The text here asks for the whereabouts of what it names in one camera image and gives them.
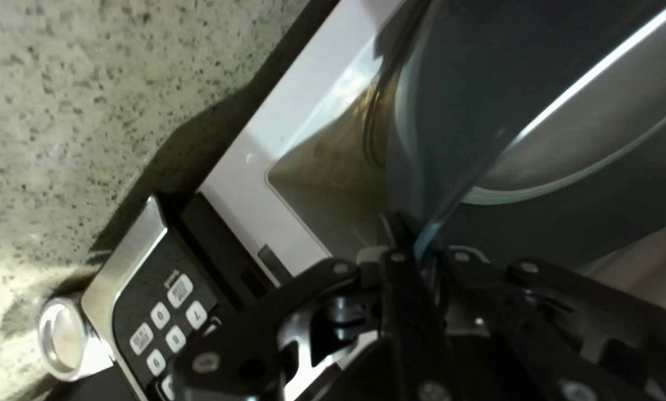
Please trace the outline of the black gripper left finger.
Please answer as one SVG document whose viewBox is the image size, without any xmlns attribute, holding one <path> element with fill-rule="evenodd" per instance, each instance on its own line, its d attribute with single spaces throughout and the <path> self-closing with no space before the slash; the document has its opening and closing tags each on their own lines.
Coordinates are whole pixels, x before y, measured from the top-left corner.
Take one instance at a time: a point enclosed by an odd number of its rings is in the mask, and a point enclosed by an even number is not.
<svg viewBox="0 0 666 401">
<path fill-rule="evenodd" d="M 421 275 L 413 228 L 382 218 L 367 261 L 323 257 L 174 358 L 176 401 L 415 401 Z"/>
</svg>

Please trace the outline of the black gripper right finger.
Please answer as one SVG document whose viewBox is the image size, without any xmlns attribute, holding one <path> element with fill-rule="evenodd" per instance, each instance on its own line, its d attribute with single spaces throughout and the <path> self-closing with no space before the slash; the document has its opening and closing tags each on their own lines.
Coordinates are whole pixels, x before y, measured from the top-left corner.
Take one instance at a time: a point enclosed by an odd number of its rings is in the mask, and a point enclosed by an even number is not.
<svg viewBox="0 0 666 401">
<path fill-rule="evenodd" d="M 450 297 L 540 401 L 666 401 L 666 310 L 538 257 L 439 255 Z"/>
</svg>

